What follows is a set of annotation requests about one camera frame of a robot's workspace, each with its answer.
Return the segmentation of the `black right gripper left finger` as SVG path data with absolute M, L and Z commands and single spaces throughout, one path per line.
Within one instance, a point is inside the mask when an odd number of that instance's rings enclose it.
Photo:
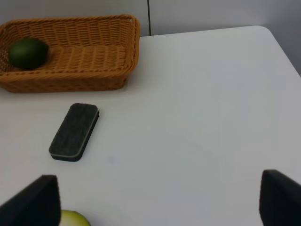
M 2 226 L 57 226 L 61 220 L 58 180 L 42 175 L 0 206 Z

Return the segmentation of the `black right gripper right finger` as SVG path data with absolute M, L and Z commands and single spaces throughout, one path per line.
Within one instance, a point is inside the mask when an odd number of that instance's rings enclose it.
M 264 170 L 259 213 L 264 226 L 299 226 L 301 185 L 278 170 Z

